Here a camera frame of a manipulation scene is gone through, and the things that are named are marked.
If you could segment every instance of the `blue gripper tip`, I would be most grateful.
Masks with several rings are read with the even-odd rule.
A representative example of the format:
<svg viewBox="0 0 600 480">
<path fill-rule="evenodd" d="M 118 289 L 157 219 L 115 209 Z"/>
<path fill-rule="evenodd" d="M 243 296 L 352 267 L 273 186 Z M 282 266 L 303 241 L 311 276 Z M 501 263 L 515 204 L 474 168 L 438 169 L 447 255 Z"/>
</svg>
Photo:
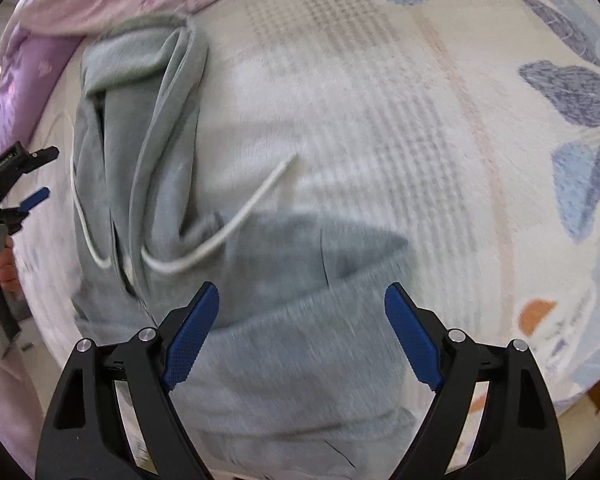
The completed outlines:
<svg viewBox="0 0 600 480">
<path fill-rule="evenodd" d="M 34 194 L 27 196 L 22 202 L 20 202 L 19 210 L 23 213 L 28 213 L 39 203 L 44 202 L 47 198 L 49 198 L 51 192 L 48 187 L 41 187 Z"/>
<path fill-rule="evenodd" d="M 219 306 L 218 289 L 215 285 L 209 285 L 180 326 L 167 349 L 164 373 L 162 374 L 162 384 L 168 392 L 189 376 L 193 363 L 202 348 L 202 343 L 205 342 L 206 336 L 218 316 Z"/>
<path fill-rule="evenodd" d="M 394 285 L 384 294 L 384 312 L 418 380 L 437 391 L 444 382 L 438 349 Z"/>
</svg>

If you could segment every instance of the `metal screw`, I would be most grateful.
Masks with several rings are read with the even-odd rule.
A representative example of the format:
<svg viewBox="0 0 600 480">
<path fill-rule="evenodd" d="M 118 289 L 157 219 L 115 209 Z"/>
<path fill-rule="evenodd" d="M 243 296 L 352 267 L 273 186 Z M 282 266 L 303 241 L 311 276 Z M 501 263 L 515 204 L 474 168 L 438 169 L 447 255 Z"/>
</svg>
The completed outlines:
<svg viewBox="0 0 600 480">
<path fill-rule="evenodd" d="M 78 352 L 86 352 L 89 348 L 91 348 L 91 341 L 88 339 L 80 339 L 78 344 L 75 346 L 75 349 Z"/>
<path fill-rule="evenodd" d="M 518 352 L 526 352 L 529 348 L 529 345 L 526 344 L 526 341 L 522 341 L 522 339 L 514 339 L 513 348 L 515 348 Z"/>
<path fill-rule="evenodd" d="M 449 330 L 449 339 L 454 343 L 461 343 L 466 339 L 466 334 L 462 330 L 458 330 L 457 328 L 452 328 Z"/>
<path fill-rule="evenodd" d="M 143 328 L 138 337 L 140 341 L 151 341 L 155 337 L 155 330 L 153 328 Z"/>
</svg>

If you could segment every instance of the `orange spot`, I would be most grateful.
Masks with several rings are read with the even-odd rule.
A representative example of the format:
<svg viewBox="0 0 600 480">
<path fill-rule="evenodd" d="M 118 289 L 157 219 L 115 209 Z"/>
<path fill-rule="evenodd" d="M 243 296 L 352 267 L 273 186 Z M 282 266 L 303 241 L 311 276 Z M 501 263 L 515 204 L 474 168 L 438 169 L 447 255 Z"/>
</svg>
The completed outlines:
<svg viewBox="0 0 600 480">
<path fill-rule="evenodd" d="M 469 413 L 479 412 L 484 408 L 484 403 L 487 401 L 487 394 L 482 394 L 480 397 L 474 400 L 469 406 Z"/>
<path fill-rule="evenodd" d="M 555 308 L 557 301 L 549 300 L 531 300 L 520 312 L 520 318 L 518 319 L 518 326 L 520 332 L 527 337 L 531 336 L 535 332 L 540 322 L 548 316 L 548 314 Z"/>
</svg>

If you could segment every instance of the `pink sleeve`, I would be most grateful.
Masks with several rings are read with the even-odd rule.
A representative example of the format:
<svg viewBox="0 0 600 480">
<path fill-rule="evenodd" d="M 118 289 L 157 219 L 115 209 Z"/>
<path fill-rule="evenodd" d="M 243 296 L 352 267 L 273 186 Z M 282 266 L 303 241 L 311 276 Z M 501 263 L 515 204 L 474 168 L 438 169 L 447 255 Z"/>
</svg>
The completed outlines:
<svg viewBox="0 0 600 480">
<path fill-rule="evenodd" d="M 20 467 L 34 477 L 42 409 L 18 349 L 0 359 L 0 440 Z"/>
</svg>

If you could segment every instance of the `purple pillow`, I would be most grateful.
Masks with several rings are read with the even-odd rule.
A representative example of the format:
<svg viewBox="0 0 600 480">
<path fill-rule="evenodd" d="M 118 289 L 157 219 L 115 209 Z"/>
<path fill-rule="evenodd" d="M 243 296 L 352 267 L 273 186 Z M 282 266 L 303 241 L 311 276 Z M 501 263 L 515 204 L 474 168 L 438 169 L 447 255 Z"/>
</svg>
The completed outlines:
<svg viewBox="0 0 600 480">
<path fill-rule="evenodd" d="M 46 102 L 82 38 L 14 29 L 0 75 L 0 154 L 16 140 L 25 148 L 29 145 Z"/>
</svg>

